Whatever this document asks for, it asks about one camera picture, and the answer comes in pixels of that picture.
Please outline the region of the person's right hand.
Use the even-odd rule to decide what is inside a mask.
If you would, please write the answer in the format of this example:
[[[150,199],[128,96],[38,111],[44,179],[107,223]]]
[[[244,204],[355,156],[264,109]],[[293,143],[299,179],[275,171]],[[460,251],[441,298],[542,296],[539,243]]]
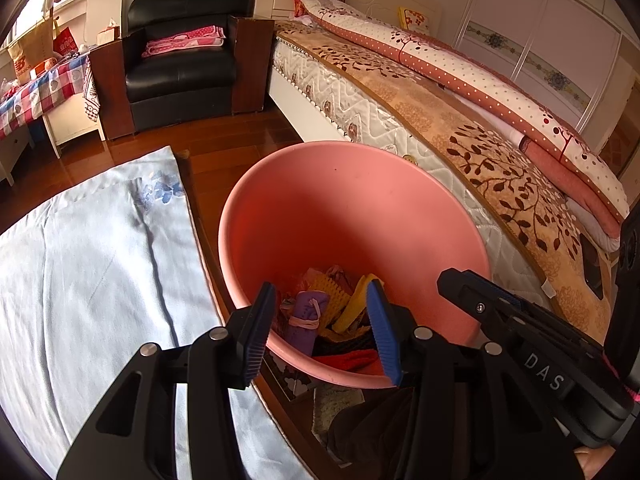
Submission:
[[[583,470],[599,470],[615,453],[611,445],[603,445],[600,448],[576,448],[574,451],[578,463]]]

